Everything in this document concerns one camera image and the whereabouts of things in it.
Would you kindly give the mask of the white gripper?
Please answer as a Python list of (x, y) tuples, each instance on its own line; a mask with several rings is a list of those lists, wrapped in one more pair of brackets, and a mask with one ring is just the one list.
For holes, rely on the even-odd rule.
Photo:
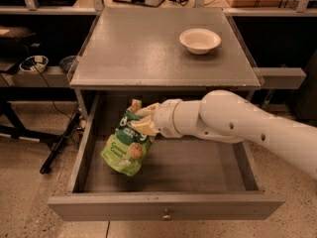
[(137, 116), (144, 118), (132, 121), (131, 125), (141, 134), (155, 136), (160, 132), (166, 138), (180, 138), (173, 121), (175, 108), (180, 102), (181, 99), (169, 99), (161, 104), (148, 105), (136, 112)]

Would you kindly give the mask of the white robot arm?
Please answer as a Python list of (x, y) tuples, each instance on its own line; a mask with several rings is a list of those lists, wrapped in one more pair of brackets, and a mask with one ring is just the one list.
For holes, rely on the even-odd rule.
[(255, 142), (317, 179), (317, 128), (263, 111), (239, 95), (214, 90), (200, 100), (169, 99), (137, 112), (142, 134), (194, 136), (223, 143)]

